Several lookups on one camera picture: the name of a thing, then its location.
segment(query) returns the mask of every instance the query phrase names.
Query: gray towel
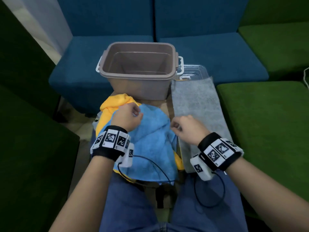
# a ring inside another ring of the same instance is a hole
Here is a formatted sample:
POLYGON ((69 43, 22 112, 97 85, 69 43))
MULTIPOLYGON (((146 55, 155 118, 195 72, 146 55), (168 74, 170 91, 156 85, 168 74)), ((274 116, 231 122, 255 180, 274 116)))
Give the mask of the gray towel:
MULTIPOLYGON (((218 94, 211 78, 203 80, 172 81, 172 100, 175 116, 192 115, 211 131, 232 141, 218 94)), ((187 173, 195 172, 190 158, 200 151, 196 146, 179 140, 181 156, 187 173)))

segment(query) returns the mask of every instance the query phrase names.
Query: forearm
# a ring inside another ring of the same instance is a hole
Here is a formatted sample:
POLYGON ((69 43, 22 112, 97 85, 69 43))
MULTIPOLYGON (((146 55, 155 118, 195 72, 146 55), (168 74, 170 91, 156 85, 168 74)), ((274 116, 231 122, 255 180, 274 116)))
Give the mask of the forearm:
POLYGON ((99 230, 113 167, 113 160, 93 157, 50 232, 99 230))
POLYGON ((309 203, 239 158, 227 174, 273 231, 309 231, 309 203))

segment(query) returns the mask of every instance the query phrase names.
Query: blue jeans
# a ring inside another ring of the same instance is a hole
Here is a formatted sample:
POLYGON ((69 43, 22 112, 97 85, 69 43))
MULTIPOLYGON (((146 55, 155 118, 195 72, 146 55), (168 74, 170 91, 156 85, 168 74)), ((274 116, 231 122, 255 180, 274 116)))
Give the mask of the blue jeans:
MULTIPOLYGON (((194 178, 188 175, 174 206, 171 222, 158 223, 145 192, 113 173, 99 231, 248 231, 237 187, 228 175, 222 171, 218 174, 226 186, 224 201, 219 206, 202 207, 194 194, 194 178)), ((197 177, 196 192, 204 205, 213 205, 222 196, 222 182, 218 176, 208 182, 197 177)))

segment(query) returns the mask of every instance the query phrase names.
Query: blue cushion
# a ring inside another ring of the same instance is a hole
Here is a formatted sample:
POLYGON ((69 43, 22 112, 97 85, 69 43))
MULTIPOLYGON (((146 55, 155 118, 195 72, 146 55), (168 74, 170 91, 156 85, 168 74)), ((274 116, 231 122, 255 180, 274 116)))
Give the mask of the blue cushion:
POLYGON ((157 39, 236 32, 248 0, 155 0, 157 39))
POLYGON ((160 42, 173 44, 185 64, 205 66, 215 85, 268 80, 265 67, 236 32, 161 38, 160 42))
POLYGON ((73 36, 153 36, 153 0, 58 2, 73 36))
POLYGON ((53 70, 49 84, 80 113, 98 113, 113 92, 96 72, 103 51, 116 41, 153 42, 152 36, 75 36, 53 70))

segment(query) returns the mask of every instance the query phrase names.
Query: green cushion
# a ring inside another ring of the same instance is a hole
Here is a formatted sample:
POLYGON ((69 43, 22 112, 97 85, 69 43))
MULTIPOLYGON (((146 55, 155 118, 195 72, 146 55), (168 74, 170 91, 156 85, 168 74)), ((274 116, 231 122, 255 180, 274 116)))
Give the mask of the green cushion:
POLYGON ((2 0, 0 19, 0 85, 52 117, 60 98, 48 83, 55 64, 2 0))
POLYGON ((309 21, 309 0, 249 0, 240 26, 309 21))
POLYGON ((309 22, 245 26, 239 33, 267 69, 269 80, 298 80, 309 67, 309 22))
POLYGON ((244 158, 309 202, 309 91, 296 81, 217 86, 244 158))
POLYGON ((48 231, 64 205, 79 137, 0 87, 0 231, 48 231))

